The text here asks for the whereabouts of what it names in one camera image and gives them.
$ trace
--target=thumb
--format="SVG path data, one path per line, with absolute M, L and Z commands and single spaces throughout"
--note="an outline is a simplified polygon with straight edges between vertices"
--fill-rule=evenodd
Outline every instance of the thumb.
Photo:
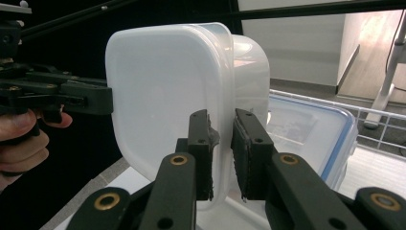
M 28 110 L 27 113 L 13 115 L 4 114 L 0 116 L 0 141 L 14 139 L 26 134 L 36 123 L 36 116 Z

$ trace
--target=container lid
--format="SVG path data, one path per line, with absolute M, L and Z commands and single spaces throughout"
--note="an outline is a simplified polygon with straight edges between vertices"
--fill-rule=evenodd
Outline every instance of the container lid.
M 224 200 L 232 166 L 235 116 L 233 40 L 218 23 L 169 25 L 113 34 L 105 55 L 113 89 L 114 131 L 128 163 L 154 180 L 162 159 L 188 137 L 189 117 L 207 109 L 220 143 L 214 148 L 214 200 Z
M 352 146 L 356 128 L 347 110 L 271 95 L 269 111 L 266 131 L 278 152 L 301 155 L 323 180 L 339 157 L 348 157 L 340 152 Z

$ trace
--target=human hand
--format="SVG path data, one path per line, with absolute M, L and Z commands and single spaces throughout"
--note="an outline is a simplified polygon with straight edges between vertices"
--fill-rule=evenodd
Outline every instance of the human hand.
M 72 117 L 61 113 L 62 122 L 46 123 L 50 127 L 68 127 L 72 123 Z M 36 115 L 32 110 L 25 114 L 0 116 L 0 142 L 23 136 L 29 132 L 36 123 Z M 29 137 L 27 140 L 15 146 L 0 146 L 0 172 L 22 173 L 39 165 L 48 157 L 46 146 L 49 143 L 48 135 L 40 130 L 38 136 Z M 20 175 L 5 176 L 0 173 L 0 191 L 17 180 Z

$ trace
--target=metal stand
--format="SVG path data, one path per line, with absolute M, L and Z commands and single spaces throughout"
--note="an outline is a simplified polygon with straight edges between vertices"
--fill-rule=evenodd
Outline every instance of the metal stand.
M 394 91 L 394 84 L 392 83 L 396 71 L 396 67 L 399 63 L 406 63 L 402 58 L 402 55 L 406 55 L 404 51 L 405 45 L 405 35 L 406 35 L 406 16 L 403 17 L 402 25 L 400 27 L 399 34 L 394 44 L 394 48 L 392 51 L 392 55 L 388 64 L 388 71 L 386 73 L 385 80 L 381 89 L 379 90 L 378 95 L 373 101 L 372 109 L 375 110 L 384 110 L 386 105 L 388 104 L 389 98 Z M 365 122 L 364 127 L 376 129 L 379 126 L 379 121 L 381 119 L 381 115 L 375 113 L 369 113 Z

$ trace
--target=fingernail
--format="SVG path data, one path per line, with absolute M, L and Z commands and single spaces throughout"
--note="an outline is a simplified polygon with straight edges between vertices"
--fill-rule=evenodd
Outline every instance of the fingernail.
M 30 114 L 24 113 L 20 115 L 14 115 L 12 121 L 17 127 L 27 127 L 31 124 Z

